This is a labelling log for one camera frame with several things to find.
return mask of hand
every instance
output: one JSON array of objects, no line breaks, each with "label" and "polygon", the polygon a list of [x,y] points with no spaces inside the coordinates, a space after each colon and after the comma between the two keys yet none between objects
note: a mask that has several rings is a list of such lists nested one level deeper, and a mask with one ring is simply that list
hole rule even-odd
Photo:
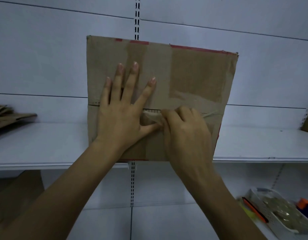
[{"label": "hand", "polygon": [[165,149],[176,174],[188,187],[214,174],[211,133],[196,109],[161,110]]},{"label": "hand", "polygon": [[124,74],[124,66],[118,64],[114,82],[109,77],[106,78],[100,98],[98,134],[95,140],[105,148],[117,152],[117,160],[138,140],[160,128],[158,124],[140,125],[144,104],[155,88],[155,77],[147,83],[137,101],[131,104],[134,86],[139,75],[139,65],[134,62],[122,94]]}]

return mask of forearm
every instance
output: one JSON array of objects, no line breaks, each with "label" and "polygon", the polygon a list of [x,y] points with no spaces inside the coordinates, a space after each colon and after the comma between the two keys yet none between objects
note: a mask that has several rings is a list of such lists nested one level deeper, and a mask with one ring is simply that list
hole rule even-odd
[{"label": "forearm", "polygon": [[65,240],[89,197],[118,157],[92,144],[0,239]]},{"label": "forearm", "polygon": [[266,240],[258,227],[241,209],[221,177],[214,173],[188,186],[197,204],[213,226],[220,240]]}]

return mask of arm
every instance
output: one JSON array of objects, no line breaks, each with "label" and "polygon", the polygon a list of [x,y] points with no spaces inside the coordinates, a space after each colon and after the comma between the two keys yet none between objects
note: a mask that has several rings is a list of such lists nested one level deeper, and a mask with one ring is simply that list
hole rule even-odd
[{"label": "arm", "polygon": [[159,128],[157,124],[140,126],[143,106],[155,87],[154,78],[135,104],[131,104],[138,72],[138,64],[134,63],[122,98],[124,67],[118,65],[113,83],[107,78],[100,99],[96,140],[5,229],[0,240],[66,239],[89,197],[123,152]]},{"label": "arm", "polygon": [[266,240],[214,171],[211,134],[199,112],[180,107],[161,113],[170,163],[218,237]]}]

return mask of left hand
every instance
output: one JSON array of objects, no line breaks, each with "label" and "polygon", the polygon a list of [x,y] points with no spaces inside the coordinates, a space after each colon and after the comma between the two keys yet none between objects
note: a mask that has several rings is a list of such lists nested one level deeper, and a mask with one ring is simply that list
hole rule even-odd
[{"label": "left hand", "polygon": [[125,68],[117,65],[114,81],[107,77],[100,98],[98,112],[98,131],[95,143],[100,142],[106,149],[117,153],[118,158],[126,149],[149,133],[160,128],[160,125],[140,125],[143,107],[155,88],[153,77],[147,83],[142,94],[131,104],[134,86],[139,74],[139,65],[134,62],[122,94],[122,81]]}]

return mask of fingernail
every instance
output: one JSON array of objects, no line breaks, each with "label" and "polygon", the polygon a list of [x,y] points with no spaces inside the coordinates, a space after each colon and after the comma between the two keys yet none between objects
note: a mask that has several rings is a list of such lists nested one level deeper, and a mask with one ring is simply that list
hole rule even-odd
[{"label": "fingernail", "polygon": [[137,70],[138,70],[138,63],[136,61],[134,61],[134,63],[133,63],[133,70],[134,70],[134,72],[137,72]]},{"label": "fingernail", "polygon": [[121,63],[119,63],[119,64],[117,65],[117,70],[120,72],[120,74],[123,73],[124,67],[123,67],[123,65],[122,65]]},{"label": "fingernail", "polygon": [[153,78],[149,81],[149,83],[150,83],[151,85],[155,85],[155,84],[156,84],[156,78],[153,77]]},{"label": "fingernail", "polygon": [[109,77],[106,78],[105,84],[107,87],[109,87],[111,85],[111,79]]}]

